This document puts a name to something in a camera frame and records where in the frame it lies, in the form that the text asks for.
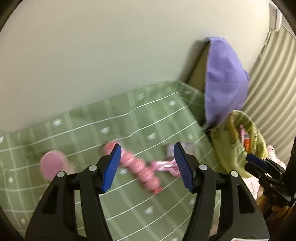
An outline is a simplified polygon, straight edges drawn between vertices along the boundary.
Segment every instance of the pink package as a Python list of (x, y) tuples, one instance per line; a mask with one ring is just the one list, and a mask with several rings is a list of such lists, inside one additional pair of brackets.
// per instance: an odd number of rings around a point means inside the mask
[(59, 171), (65, 171), (67, 174), (75, 173), (65, 154), (58, 150), (46, 153), (40, 160), (39, 169), (43, 178), (48, 181), (52, 181)]
[(175, 159), (172, 161), (152, 161), (150, 167), (153, 171), (170, 172), (174, 177), (181, 176)]
[[(104, 146), (106, 154), (110, 154), (116, 141), (107, 143)], [(146, 163), (141, 158), (136, 158), (132, 152), (126, 151), (121, 147), (121, 159), (122, 166), (127, 167), (136, 177), (143, 183), (144, 187), (154, 194), (159, 193), (162, 190), (160, 186), (160, 179), (154, 175), (154, 171), (146, 166)]]

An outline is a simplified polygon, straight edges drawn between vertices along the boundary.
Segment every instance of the white wall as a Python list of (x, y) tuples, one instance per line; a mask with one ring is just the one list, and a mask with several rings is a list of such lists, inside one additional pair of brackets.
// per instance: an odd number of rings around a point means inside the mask
[(268, 24), (268, 0), (24, 0), (0, 32), (0, 134), (183, 80), (206, 37), (250, 70)]

